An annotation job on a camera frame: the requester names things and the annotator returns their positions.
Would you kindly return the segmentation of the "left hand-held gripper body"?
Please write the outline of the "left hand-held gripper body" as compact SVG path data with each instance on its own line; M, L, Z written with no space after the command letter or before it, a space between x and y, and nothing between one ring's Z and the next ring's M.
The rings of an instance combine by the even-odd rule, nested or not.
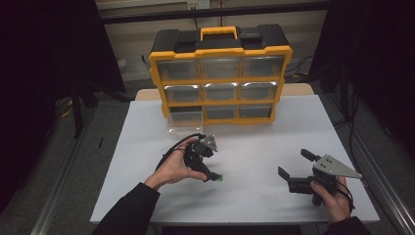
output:
M210 158L218 147L213 135L207 135L199 138L197 141L189 144L185 149L185 165L192 170L208 170L203 163L203 158Z

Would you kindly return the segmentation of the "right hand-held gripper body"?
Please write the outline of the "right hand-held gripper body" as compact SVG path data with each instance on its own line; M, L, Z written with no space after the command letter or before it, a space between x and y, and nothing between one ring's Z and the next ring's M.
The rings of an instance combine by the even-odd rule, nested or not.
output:
M319 207L323 199L314 192L310 182L314 181L322 185L330 194L338 192L338 177L351 177L361 179L362 175L347 165L341 163L330 155L320 157L318 162L313 162L312 174L307 178L291 177L288 181L290 193L307 194L312 196L312 204Z

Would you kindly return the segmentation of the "clear plastic drawer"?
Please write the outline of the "clear plastic drawer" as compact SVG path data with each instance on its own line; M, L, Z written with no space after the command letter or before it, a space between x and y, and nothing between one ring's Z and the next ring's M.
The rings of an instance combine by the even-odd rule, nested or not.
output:
M170 113L167 121L170 134L190 135L203 131L203 117L201 112Z

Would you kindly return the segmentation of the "dark curtain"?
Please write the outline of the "dark curtain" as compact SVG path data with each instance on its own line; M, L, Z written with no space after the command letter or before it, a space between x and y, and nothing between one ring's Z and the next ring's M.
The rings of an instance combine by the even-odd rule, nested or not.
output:
M415 0L329 0L309 78L343 75L415 158Z

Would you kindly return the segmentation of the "yellow black drawer cabinet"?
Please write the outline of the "yellow black drawer cabinet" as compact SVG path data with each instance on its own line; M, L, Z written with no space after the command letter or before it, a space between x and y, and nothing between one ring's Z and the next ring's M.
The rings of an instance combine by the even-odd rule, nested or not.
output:
M255 27L221 26L203 27L197 30L165 29L159 31L149 56L150 73L161 95L163 111L165 97L161 91L161 79L157 63L160 61L198 60L213 57L247 57L281 55L284 57L278 85L277 104L273 116L267 119L205 121L210 124L258 124L269 123L276 118L276 107L285 84L285 71L292 59L293 49L278 24L260 24Z

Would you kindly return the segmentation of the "black horizontal bar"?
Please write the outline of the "black horizontal bar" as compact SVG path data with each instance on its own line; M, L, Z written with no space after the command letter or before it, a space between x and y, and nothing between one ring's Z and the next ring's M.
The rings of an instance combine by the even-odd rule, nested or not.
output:
M294 4L277 4L252 7L217 8L207 10L186 10L165 13L135 14L127 16L109 16L100 19L101 24L127 24L140 22L155 22L169 20L183 20L194 18L212 18L243 15L260 15L274 13L293 13L328 10L329 2L310 2Z

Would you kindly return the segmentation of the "aluminium frame rail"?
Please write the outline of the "aluminium frame rail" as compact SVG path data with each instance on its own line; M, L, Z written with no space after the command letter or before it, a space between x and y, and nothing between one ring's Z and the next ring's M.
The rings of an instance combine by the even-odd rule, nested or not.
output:
M321 100L380 217L369 228L375 235L415 235L415 162L362 100L351 105L350 121L337 95Z
M85 111L84 127L80 131L79 135L71 141L70 147L65 154L65 160L60 170L60 173L57 179L55 180L54 186L51 192L49 193L48 198L42 210L40 211L39 216L36 219L36 222L30 232L30 235L47 235L54 215L56 213L56 210L58 208L59 202L62 198L62 193L67 184L69 174L73 166L73 162L79 155L83 139L90 129L90 125L93 122L95 113L95 109L88 109Z

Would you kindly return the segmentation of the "white wall outlet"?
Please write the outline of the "white wall outlet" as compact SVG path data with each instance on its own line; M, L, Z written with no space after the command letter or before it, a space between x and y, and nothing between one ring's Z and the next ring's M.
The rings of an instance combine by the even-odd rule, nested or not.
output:
M189 10L204 10L210 8L209 0L188 0L187 8Z

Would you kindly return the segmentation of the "black metal stand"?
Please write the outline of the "black metal stand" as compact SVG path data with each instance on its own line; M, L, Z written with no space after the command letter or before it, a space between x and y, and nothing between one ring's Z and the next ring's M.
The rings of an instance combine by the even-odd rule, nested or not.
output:
M98 105L98 99L94 95L94 83L88 79L74 79L71 82L70 97L75 123L74 139L77 139L83 129L80 102L83 102L87 108L95 108Z

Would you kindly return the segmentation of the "set of clear drawers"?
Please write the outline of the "set of clear drawers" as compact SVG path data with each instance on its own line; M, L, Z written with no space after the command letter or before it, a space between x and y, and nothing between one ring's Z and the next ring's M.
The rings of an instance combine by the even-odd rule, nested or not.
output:
M160 61L163 111L180 120L270 120L283 62L281 55Z

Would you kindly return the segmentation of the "white table sheet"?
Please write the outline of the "white table sheet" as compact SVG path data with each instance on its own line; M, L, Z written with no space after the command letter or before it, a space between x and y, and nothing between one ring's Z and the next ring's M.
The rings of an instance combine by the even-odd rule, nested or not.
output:
M312 163L301 156L329 154L344 164L350 159L316 95L286 96L271 124L211 125L218 151L207 167L219 181L186 179L161 188L154 224L230 225L323 222L323 210L308 195L292 194L278 173L308 177ZM137 101L118 138L91 221L98 222L139 181L146 179L176 140L167 131L158 101Z

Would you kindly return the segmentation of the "person's left hand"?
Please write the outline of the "person's left hand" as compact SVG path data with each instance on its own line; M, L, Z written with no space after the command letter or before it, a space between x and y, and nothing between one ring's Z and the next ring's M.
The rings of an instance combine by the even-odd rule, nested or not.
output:
M183 160L186 147L193 142L195 142L194 138L188 139L176 147L144 183L158 191L165 184L174 184L186 178L201 180L195 171L185 165Z

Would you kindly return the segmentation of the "person's right hand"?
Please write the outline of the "person's right hand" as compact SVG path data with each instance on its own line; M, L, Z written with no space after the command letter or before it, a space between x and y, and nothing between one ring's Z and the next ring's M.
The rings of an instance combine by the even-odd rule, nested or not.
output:
M338 177L338 192L330 194L322 185L317 182L310 182L311 188L323 199L324 212L330 224L350 218L350 205L346 196L346 179Z

